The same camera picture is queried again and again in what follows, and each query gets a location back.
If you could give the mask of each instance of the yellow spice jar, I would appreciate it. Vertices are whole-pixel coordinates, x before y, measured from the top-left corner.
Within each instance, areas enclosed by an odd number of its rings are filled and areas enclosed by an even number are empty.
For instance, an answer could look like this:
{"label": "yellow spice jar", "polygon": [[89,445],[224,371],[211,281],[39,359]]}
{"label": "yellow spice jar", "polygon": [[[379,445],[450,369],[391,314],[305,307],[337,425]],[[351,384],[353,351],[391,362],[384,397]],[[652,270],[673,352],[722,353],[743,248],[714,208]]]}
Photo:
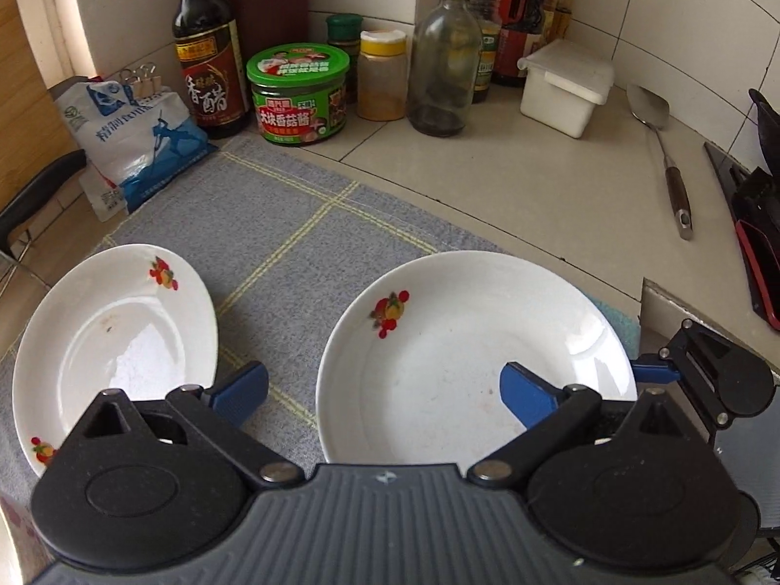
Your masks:
{"label": "yellow spice jar", "polygon": [[398,120],[407,112],[407,35],[403,31],[363,31],[357,61],[357,115]]}

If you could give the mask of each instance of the spatula handle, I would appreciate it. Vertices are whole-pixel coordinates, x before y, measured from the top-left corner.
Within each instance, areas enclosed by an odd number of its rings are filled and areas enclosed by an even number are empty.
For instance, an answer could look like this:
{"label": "spatula handle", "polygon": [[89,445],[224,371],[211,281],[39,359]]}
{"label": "spatula handle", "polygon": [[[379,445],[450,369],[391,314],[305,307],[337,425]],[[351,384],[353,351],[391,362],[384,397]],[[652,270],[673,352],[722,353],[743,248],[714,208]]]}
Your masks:
{"label": "spatula handle", "polygon": [[667,167],[666,186],[669,190],[669,201],[672,203],[672,212],[675,215],[680,237],[691,239],[693,238],[693,221],[690,216],[688,192],[685,190],[683,175],[677,167]]}

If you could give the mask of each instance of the bottle cap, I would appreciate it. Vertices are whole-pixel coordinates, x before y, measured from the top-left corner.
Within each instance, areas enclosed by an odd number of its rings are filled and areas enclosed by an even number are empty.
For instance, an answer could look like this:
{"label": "bottle cap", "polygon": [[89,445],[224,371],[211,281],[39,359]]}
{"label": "bottle cap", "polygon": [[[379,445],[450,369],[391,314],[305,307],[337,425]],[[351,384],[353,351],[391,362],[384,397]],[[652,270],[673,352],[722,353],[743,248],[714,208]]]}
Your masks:
{"label": "bottle cap", "polygon": [[328,41],[350,42],[360,39],[363,17],[354,13],[338,13],[325,20],[328,24]]}
{"label": "bottle cap", "polygon": [[401,30],[363,31],[360,52],[376,57],[395,57],[407,52],[407,34]]}

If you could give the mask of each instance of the green jar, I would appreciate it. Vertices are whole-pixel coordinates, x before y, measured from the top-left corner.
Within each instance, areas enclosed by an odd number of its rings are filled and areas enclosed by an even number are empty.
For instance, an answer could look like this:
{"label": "green jar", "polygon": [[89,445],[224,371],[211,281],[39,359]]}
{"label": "green jar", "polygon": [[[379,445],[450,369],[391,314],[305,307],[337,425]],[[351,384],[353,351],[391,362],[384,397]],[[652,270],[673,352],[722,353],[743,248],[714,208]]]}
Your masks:
{"label": "green jar", "polygon": [[350,57],[335,46],[289,43],[247,64],[260,133],[279,145],[309,145],[346,123]]}
{"label": "green jar", "polygon": [[337,13],[325,22],[328,24],[328,43],[350,56],[350,69],[346,73],[346,102],[357,103],[357,58],[360,56],[363,18],[354,13]]}

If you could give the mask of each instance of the sauce jar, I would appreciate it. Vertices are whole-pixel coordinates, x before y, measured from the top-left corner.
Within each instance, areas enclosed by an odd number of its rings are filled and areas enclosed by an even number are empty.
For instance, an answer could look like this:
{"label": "sauce jar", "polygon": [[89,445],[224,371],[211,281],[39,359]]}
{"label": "sauce jar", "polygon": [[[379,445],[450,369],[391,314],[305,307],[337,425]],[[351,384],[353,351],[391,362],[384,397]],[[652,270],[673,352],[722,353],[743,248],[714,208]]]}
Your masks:
{"label": "sauce jar", "polygon": [[260,134],[279,145],[309,145],[346,122],[350,56],[335,46],[289,43],[247,64]]}
{"label": "sauce jar", "polygon": [[399,30],[360,33],[357,115],[398,120],[407,112],[407,34]]}

